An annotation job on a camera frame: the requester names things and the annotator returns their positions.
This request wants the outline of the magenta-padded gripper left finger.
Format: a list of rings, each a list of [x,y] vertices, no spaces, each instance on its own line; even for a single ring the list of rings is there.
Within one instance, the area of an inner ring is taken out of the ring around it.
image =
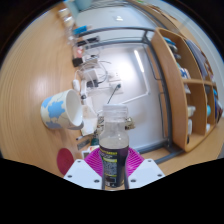
[[[64,176],[83,188],[102,189],[102,160],[99,149],[93,150],[85,159],[77,159]]]

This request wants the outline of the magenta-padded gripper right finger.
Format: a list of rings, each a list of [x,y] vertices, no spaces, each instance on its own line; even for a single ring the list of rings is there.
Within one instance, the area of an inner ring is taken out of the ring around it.
[[[125,164],[125,188],[141,188],[164,177],[164,173],[151,158],[144,159],[130,148]]]

